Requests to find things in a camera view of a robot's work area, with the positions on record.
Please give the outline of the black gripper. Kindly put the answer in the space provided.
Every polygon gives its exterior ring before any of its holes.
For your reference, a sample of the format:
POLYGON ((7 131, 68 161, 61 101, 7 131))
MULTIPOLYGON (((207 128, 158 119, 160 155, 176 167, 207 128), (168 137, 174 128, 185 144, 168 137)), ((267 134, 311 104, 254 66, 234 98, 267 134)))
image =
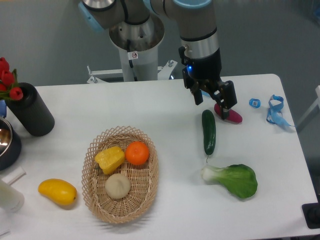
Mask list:
POLYGON ((190 58, 186 56, 187 48, 178 49, 181 63, 184 86, 189 89, 196 105, 203 102, 202 91, 215 98, 215 112, 222 120, 227 120, 231 108, 237 104, 234 83, 230 80, 223 82, 220 78, 222 70, 221 53, 218 49, 213 54, 203 58, 190 58))

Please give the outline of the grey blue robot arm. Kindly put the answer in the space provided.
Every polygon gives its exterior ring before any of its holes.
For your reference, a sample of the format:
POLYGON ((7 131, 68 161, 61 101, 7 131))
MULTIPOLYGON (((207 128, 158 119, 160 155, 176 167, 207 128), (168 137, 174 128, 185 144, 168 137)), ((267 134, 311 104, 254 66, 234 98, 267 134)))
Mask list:
POLYGON ((95 31, 108 30, 118 48, 125 81, 157 78, 158 46, 164 38, 161 17, 176 22, 185 88, 197 105, 207 93, 223 120, 237 119, 232 81, 222 81, 214 3, 211 0, 82 0, 79 10, 95 31))

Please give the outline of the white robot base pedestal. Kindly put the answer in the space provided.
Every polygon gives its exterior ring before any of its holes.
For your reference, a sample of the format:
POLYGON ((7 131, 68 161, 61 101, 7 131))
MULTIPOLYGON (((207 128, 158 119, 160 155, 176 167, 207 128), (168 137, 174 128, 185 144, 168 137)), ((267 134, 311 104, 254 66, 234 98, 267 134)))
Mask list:
POLYGON ((125 82, 158 79, 158 47, 164 33, 164 25, 155 15, 139 25, 123 21, 109 29, 110 40, 119 52, 125 82))

